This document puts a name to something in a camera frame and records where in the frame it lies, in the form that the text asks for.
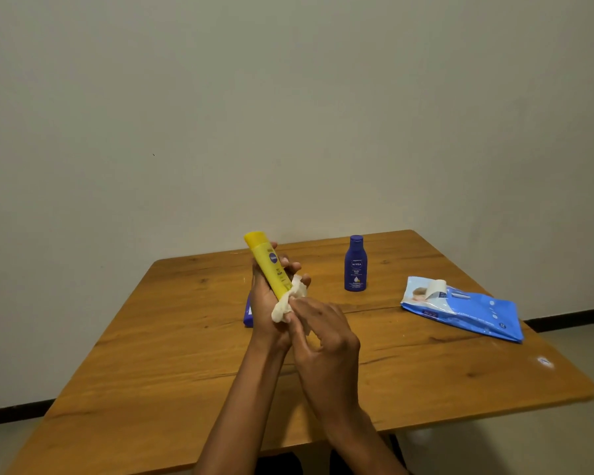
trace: hand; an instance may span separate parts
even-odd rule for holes
[[[277,248],[277,242],[270,243]],[[288,277],[301,270],[301,263],[288,260],[286,255],[279,257],[280,263]],[[310,275],[304,274],[301,282],[307,287],[310,285]],[[261,271],[260,265],[253,260],[253,280],[251,281],[251,311],[253,312],[253,335],[251,342],[259,343],[265,350],[280,350],[285,352],[291,346],[288,327],[285,323],[275,323],[270,314],[277,303],[277,297],[271,290],[269,283]]]
[[[360,342],[335,304],[312,298],[292,298],[289,304],[293,313],[286,318],[301,386],[332,442],[340,432],[360,428],[369,420],[358,405]],[[300,319],[321,340],[319,349],[308,344]]]

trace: person's right hand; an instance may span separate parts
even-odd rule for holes
[[[365,422],[366,415],[358,405],[360,342],[335,304],[312,298],[291,299],[289,304],[293,313],[287,313],[286,318],[301,386],[331,439]],[[320,348],[310,347],[300,318],[321,340]]]

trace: person's left arm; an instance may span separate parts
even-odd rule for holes
[[[291,277],[301,268],[300,263],[289,263],[284,256],[280,259]],[[304,275],[302,282],[308,286],[310,277]],[[194,468],[196,475],[253,474],[260,453],[270,404],[291,342],[285,323],[276,324],[270,318],[277,297],[255,262],[250,300],[251,341]]]

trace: floor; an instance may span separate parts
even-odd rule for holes
[[[594,325],[542,335],[594,381]],[[0,474],[39,421],[0,425]],[[594,475],[594,401],[401,432],[398,439],[416,475]],[[327,473],[322,445],[296,453],[304,473]]]

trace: purple package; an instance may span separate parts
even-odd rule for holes
[[[253,312],[251,311],[251,293],[250,292],[249,292],[248,298],[246,299],[245,327],[253,328]]]

